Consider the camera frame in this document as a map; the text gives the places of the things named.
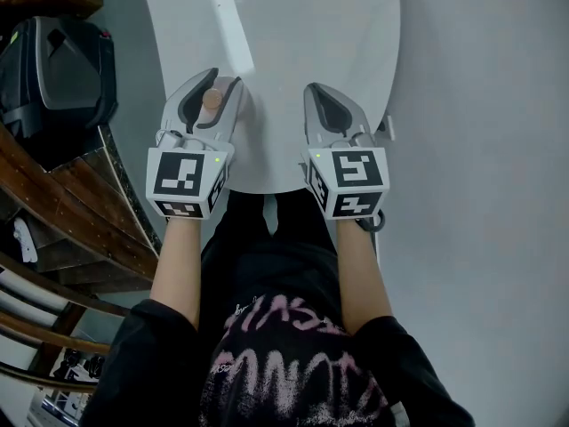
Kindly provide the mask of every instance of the shirt sleeve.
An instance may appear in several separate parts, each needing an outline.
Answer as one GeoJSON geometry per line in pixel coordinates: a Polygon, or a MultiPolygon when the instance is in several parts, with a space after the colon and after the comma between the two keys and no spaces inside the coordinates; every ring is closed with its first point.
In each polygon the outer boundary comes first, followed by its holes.
{"type": "Polygon", "coordinates": [[[395,318],[369,321],[354,340],[389,404],[402,402],[411,425],[474,426],[472,416],[438,380],[421,346],[395,318]]]}
{"type": "Polygon", "coordinates": [[[187,319],[159,302],[141,302],[116,334],[81,425],[176,425],[180,412],[197,421],[198,354],[187,319]]]}

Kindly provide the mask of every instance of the brown round object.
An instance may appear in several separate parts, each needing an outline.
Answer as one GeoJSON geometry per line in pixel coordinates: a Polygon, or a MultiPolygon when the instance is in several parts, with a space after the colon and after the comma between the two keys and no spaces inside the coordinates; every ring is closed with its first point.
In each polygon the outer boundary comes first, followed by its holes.
{"type": "Polygon", "coordinates": [[[204,107],[207,109],[217,109],[221,106],[221,102],[223,101],[223,93],[218,89],[208,89],[204,93],[204,97],[202,98],[202,103],[204,107]]]}

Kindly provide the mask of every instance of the person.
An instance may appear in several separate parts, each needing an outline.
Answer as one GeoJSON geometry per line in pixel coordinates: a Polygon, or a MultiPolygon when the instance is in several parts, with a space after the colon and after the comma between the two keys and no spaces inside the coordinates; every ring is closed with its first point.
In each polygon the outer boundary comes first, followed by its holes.
{"type": "Polygon", "coordinates": [[[370,234],[313,195],[231,191],[200,258],[171,218],[150,298],[118,331],[81,424],[471,426],[393,317],[370,234]]]}

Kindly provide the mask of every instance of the white table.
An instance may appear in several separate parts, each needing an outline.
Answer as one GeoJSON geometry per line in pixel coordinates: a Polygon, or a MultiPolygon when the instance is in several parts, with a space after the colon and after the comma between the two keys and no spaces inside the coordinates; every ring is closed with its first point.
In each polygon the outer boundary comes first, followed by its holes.
{"type": "Polygon", "coordinates": [[[252,93],[257,119],[234,133],[230,188],[304,187],[302,93],[311,82],[346,93],[377,129],[397,65],[399,0],[147,1],[166,96],[211,67],[241,76],[252,93]]]}

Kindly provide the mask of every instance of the person's left arm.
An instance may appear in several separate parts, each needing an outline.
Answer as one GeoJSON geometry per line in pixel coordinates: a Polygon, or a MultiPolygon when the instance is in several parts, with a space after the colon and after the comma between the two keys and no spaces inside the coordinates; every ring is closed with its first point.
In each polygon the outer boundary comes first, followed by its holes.
{"type": "Polygon", "coordinates": [[[124,319],[81,425],[175,425],[197,419],[200,222],[172,219],[150,299],[124,319]]]}

